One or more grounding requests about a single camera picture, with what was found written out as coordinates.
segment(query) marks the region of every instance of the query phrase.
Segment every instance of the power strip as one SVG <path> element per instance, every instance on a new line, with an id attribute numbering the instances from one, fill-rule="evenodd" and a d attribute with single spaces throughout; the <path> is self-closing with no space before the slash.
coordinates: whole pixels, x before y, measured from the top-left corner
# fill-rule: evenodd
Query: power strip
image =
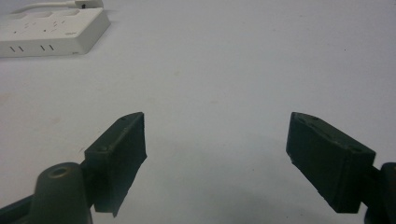
<path id="1" fill-rule="evenodd" d="M 86 54 L 109 25 L 101 7 L 6 15 L 0 57 Z"/>

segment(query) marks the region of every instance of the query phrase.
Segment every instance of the white power strip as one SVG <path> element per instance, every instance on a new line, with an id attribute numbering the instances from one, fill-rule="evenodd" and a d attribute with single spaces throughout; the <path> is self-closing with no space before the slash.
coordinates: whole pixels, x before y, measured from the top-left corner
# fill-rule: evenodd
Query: white power strip
<path id="1" fill-rule="evenodd" d="M 86 54 L 109 25 L 101 7 L 6 15 L 0 57 Z"/>

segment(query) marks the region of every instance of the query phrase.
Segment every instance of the white cable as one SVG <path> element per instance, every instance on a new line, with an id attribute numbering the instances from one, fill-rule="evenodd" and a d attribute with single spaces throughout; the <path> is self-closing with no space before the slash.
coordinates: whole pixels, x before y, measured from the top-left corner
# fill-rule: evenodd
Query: white cable
<path id="1" fill-rule="evenodd" d="M 31 5 L 27 5 L 23 8 L 15 10 L 12 14 L 21 13 L 23 11 L 38 8 L 38 7 L 78 7 L 78 8 L 94 8 L 94 7 L 103 7 L 102 0 L 75 0 L 75 1 L 67 1 L 67 2 L 53 2 L 53 3 L 34 3 Z"/>
<path id="2" fill-rule="evenodd" d="M 53 2 L 53 3 L 34 3 L 31 5 L 27 5 L 25 7 L 22 7 L 18 10 L 15 10 L 12 12 L 12 14 L 14 13 L 21 13 L 23 11 L 32 9 L 32 8 L 38 8 L 38 7 L 76 7 L 76 4 L 74 1 L 69 1 L 69 2 Z"/>

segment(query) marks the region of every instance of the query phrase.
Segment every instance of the white table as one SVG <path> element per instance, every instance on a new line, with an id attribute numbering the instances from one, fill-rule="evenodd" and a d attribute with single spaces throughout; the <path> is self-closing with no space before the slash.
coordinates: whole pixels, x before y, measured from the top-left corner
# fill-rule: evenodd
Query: white table
<path id="1" fill-rule="evenodd" d="M 7 0 L 0 14 L 33 3 Z M 105 1 L 82 56 L 0 59 L 0 207 L 83 161 L 117 118 L 146 116 L 148 159 L 108 223 L 362 223 L 290 163 L 290 113 L 396 161 L 394 0 Z"/>

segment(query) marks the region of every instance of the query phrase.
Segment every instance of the white tabletop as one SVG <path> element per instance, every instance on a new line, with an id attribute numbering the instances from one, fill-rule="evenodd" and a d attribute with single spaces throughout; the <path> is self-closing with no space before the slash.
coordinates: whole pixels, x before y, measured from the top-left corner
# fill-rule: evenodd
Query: white tabletop
<path id="1" fill-rule="evenodd" d="M 33 3 L 7 0 L 0 14 Z M 148 159 L 108 223 L 363 223 L 336 214 L 285 147 L 304 112 L 396 161 L 394 0 L 105 1 L 86 55 L 0 59 L 0 207 L 117 118 Z"/>

